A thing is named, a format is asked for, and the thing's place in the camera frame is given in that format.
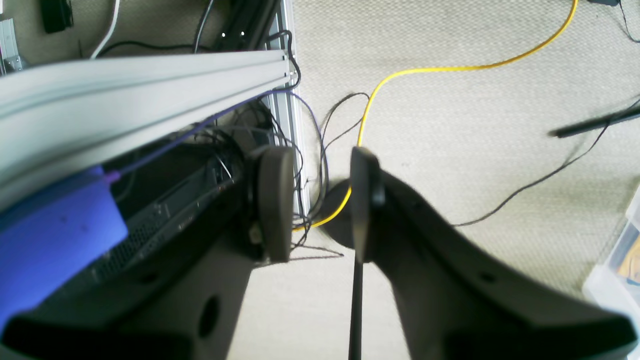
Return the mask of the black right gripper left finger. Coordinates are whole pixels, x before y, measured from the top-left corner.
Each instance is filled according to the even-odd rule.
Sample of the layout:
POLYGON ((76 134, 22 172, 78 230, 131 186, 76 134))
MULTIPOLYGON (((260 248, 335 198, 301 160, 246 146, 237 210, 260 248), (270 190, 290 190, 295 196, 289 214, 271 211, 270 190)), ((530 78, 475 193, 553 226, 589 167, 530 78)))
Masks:
POLYGON ((186 230, 111 280, 13 316, 37 360, 222 360, 256 262, 290 260, 294 152, 266 146, 186 230))

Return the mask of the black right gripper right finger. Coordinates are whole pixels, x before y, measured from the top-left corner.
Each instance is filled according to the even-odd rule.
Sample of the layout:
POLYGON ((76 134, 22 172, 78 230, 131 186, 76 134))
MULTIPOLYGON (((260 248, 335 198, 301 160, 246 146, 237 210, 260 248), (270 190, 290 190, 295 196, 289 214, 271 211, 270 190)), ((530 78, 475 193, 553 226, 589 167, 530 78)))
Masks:
POLYGON ((636 348, 626 315, 493 258, 363 146, 350 187, 356 257, 390 282, 412 360, 621 360, 636 348))

